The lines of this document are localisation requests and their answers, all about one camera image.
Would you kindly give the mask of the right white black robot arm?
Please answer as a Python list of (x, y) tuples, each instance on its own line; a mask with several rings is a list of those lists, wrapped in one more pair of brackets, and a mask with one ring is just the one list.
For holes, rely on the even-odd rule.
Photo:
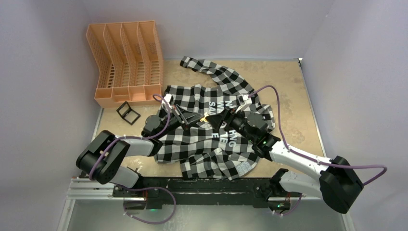
[(320, 198), (334, 211), (346, 214), (364, 188), (346, 159), (314, 156), (286, 146), (282, 139), (269, 132), (268, 124), (260, 114), (244, 116), (233, 109), (225, 109), (219, 114), (208, 115), (206, 120), (216, 131), (224, 125), (225, 130), (239, 133), (259, 157), (298, 170), (295, 173), (281, 168), (275, 173), (269, 180), (274, 195), (306, 194)]

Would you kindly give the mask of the black white plaid shirt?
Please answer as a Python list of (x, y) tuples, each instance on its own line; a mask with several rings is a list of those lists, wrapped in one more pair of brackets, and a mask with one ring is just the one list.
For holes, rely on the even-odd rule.
[[(244, 110), (260, 114), (268, 125), (275, 128), (272, 107), (262, 104), (254, 88), (235, 70), (209, 60), (182, 58), (180, 65), (195, 72), (209, 75), (216, 87), (200, 84), (184, 87), (169, 85), (165, 94), (172, 96), (171, 104), (205, 116), (221, 113), (226, 108), (239, 106), (239, 98), (251, 95), (251, 104)], [(252, 144), (235, 130), (214, 129), (207, 122), (198, 122), (188, 130), (177, 127), (160, 137), (162, 147), (154, 155), (157, 163), (179, 162), (186, 179), (229, 179), (246, 175), (259, 161)]]

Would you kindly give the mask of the gold glitter brooch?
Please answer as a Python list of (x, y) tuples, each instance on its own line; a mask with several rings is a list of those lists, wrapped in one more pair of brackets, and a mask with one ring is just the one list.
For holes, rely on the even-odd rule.
[(203, 123), (208, 123), (206, 117), (207, 117), (207, 115), (204, 115), (204, 116), (200, 119), (200, 121), (203, 122)]

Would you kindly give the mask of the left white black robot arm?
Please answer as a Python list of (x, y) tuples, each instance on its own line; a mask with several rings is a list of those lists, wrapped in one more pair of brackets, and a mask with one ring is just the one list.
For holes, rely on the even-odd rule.
[(79, 155), (76, 167), (100, 184), (122, 185), (130, 196), (137, 197), (143, 192), (143, 183), (139, 181), (142, 176), (121, 165), (126, 155), (154, 156), (164, 145), (161, 137), (177, 128), (188, 130), (203, 117), (204, 114), (173, 105), (170, 114), (164, 118), (149, 116), (141, 137), (116, 137), (104, 130)]

